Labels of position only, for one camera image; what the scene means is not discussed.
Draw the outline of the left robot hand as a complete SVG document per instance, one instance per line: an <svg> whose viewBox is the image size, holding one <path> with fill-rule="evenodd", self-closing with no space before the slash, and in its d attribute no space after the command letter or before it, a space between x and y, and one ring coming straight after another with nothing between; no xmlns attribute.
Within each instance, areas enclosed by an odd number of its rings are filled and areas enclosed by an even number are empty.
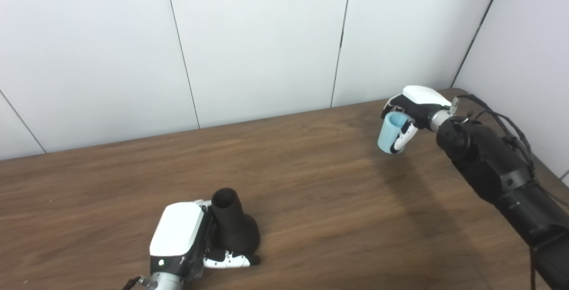
<svg viewBox="0 0 569 290"><path fill-rule="evenodd" d="M217 219L210 200L168 205L149 246L150 273L168 273L185 281L201 278L204 269L260 265L260 257L212 245Z"/></svg>

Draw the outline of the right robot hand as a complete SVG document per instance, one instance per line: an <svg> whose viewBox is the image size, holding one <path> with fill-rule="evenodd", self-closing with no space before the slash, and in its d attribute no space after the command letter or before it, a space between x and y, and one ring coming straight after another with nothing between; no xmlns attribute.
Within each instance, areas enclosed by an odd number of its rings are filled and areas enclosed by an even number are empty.
<svg viewBox="0 0 569 290"><path fill-rule="evenodd" d="M385 104L378 147L388 154L399 154L419 130L436 133L451 117L451 102L434 89L407 85L402 93Z"/></svg>

